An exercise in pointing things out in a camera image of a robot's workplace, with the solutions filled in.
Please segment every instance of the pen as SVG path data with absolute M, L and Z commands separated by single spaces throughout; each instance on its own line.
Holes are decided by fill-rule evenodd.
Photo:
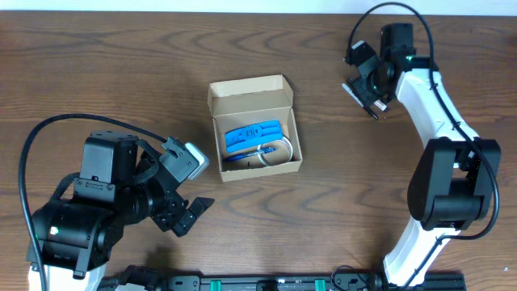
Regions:
M 252 151 L 252 152 L 249 152 L 249 153 L 235 154 L 233 156 L 230 156 L 230 157 L 226 158 L 225 161 L 226 162 L 233 162 L 233 161 L 237 161 L 237 160 L 240 160 L 240 159 L 243 159 L 243 158 L 248 158 L 248 157 L 251 157 L 251 156 L 254 156 L 254 155 L 257 155 L 257 154 L 269 154 L 269 153 L 274 152 L 275 150 L 277 150 L 277 148 L 268 147 L 268 148 L 263 148 L 263 149 L 260 149 L 260 150 Z

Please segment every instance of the open box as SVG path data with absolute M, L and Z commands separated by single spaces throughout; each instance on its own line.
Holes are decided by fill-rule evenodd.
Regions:
M 224 182 L 300 169 L 303 158 L 292 111 L 292 96 L 292 89 L 282 75 L 210 84 L 208 107 L 213 117 L 219 172 Z M 229 154 L 226 150 L 225 133 L 269 120 L 278 120 L 282 133 L 291 142 L 293 156 L 290 162 L 265 167 L 256 156 L 235 162 L 224 161 L 230 155 L 257 149 L 257 146 L 253 146 Z M 285 160 L 286 155 L 282 157 L 280 150 L 278 152 L 267 154 L 267 160 L 271 163 L 277 163 L 282 158 Z

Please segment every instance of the white backdrop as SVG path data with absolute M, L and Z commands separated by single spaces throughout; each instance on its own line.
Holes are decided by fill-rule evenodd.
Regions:
M 0 10 L 363 13 L 385 0 L 0 0 Z M 517 15 L 517 0 L 401 0 L 425 15 Z M 400 7 L 377 13 L 407 14 Z

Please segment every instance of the table surface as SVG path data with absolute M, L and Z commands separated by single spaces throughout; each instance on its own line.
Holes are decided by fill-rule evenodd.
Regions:
M 0 289 L 26 290 L 28 236 L 20 210 L 19 153 L 37 122 L 56 114 L 109 116 L 194 142 L 212 160 L 179 193 L 216 203 L 176 238 L 152 221 L 128 226 L 108 273 L 129 264 L 205 275 L 369 269 L 409 218 L 406 189 L 422 143 L 398 103 L 375 121 L 343 92 L 357 72 L 342 62 L 358 15 L 0 13 Z M 451 242 L 432 268 L 459 270 L 469 290 L 517 285 L 517 19 L 427 17 L 444 83 L 469 125 L 502 148 L 501 213 L 490 235 Z M 358 31 L 379 47 L 380 28 L 410 16 L 374 15 Z M 427 52 L 423 28 L 415 44 Z M 283 74 L 295 91 L 304 162 L 299 172 L 222 183 L 208 106 L 210 82 Z M 78 171 L 94 121 L 44 129 L 31 149 L 27 189 L 41 207 Z M 473 234 L 486 223 L 475 222 Z

